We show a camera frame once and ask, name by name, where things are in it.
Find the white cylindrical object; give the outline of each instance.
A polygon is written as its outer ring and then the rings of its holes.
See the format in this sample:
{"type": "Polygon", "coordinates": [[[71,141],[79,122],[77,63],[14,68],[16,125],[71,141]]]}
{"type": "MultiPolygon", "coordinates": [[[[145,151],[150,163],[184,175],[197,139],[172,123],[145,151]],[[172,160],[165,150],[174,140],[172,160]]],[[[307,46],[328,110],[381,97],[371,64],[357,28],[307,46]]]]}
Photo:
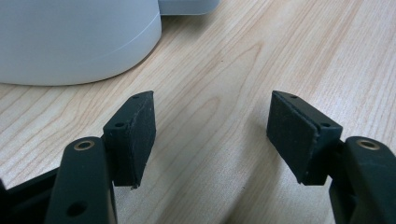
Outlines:
{"type": "Polygon", "coordinates": [[[71,85],[122,73],[161,36],[157,0],[3,0],[0,82],[71,85]]]}

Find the black plastic part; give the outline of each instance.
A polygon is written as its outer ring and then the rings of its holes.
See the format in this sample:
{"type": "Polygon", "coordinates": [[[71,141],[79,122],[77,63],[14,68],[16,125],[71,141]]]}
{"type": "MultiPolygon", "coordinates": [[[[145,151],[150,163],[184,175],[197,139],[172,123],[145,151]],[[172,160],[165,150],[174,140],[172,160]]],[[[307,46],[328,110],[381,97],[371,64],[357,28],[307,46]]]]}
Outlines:
{"type": "Polygon", "coordinates": [[[115,186],[140,186],[155,134],[152,91],[132,96],[105,125],[106,150],[115,153],[115,186]]]}
{"type": "Polygon", "coordinates": [[[358,202],[356,195],[338,186],[334,181],[330,186],[329,194],[335,222],[337,224],[349,223],[358,202]]]}
{"type": "Polygon", "coordinates": [[[355,191],[350,185],[350,180],[347,174],[346,167],[343,164],[344,151],[345,145],[342,141],[339,141],[337,148],[332,150],[332,153],[328,156],[329,176],[332,178],[332,182],[336,184],[338,189],[341,189],[344,193],[347,194],[355,194],[355,191]]]}
{"type": "Polygon", "coordinates": [[[350,223],[396,223],[396,158],[389,148],[374,139],[349,137],[343,159],[359,198],[350,223]]]}
{"type": "Polygon", "coordinates": [[[12,189],[1,184],[0,223],[43,223],[58,169],[12,189]]]}
{"type": "Polygon", "coordinates": [[[299,183],[324,185],[343,128],[301,98],[273,91],[267,135],[299,183]]]}
{"type": "Polygon", "coordinates": [[[45,223],[116,223],[105,145],[86,137],[64,150],[45,223]]]}

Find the light wood tabletop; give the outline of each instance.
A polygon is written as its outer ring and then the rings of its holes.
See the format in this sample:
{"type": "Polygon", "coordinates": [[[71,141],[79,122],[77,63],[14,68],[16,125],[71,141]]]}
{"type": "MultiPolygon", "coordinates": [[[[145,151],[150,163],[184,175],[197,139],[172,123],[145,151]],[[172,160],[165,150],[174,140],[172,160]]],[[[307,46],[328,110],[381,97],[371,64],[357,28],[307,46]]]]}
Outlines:
{"type": "Polygon", "coordinates": [[[0,177],[59,166],[64,147],[154,91],[157,137],[119,223],[334,223],[329,184],[299,185],[266,138],[271,92],[296,94],[351,135],[396,149],[396,1],[222,0],[163,17],[140,64],[66,87],[0,84],[0,177]]]}

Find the mounting hole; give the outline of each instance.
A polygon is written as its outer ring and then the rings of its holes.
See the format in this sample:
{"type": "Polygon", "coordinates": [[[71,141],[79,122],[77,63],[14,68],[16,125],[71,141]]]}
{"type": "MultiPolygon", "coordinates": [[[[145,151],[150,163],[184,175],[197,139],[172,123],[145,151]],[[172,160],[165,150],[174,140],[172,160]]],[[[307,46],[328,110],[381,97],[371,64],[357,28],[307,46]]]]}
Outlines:
{"type": "Polygon", "coordinates": [[[95,143],[91,140],[81,141],[75,144],[74,149],[77,151],[87,150],[93,147],[95,143]]]}
{"type": "Polygon", "coordinates": [[[124,123],[116,123],[114,126],[117,128],[123,127],[125,124],[124,123]]]}
{"type": "Polygon", "coordinates": [[[364,147],[370,150],[379,150],[380,146],[377,143],[374,143],[372,141],[369,140],[365,140],[365,139],[359,139],[358,141],[356,141],[356,143],[360,146],[360,147],[364,147]]]}
{"type": "Polygon", "coordinates": [[[84,201],[79,201],[76,203],[72,203],[66,211],[66,214],[69,217],[78,217],[83,214],[88,208],[88,204],[84,201]]]}

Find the wood grain surface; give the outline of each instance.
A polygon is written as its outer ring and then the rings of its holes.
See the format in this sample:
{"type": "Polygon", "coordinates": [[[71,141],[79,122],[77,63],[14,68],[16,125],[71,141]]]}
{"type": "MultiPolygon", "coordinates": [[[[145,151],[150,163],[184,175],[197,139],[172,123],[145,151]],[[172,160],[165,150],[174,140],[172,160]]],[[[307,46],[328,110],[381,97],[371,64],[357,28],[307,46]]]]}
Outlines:
{"type": "Polygon", "coordinates": [[[299,95],[396,149],[396,1],[222,0],[164,17],[129,71],[67,87],[0,84],[0,176],[10,188],[60,163],[131,95],[154,91],[157,138],[120,223],[334,223],[326,186],[300,186],[266,138],[271,91],[299,95]]]}

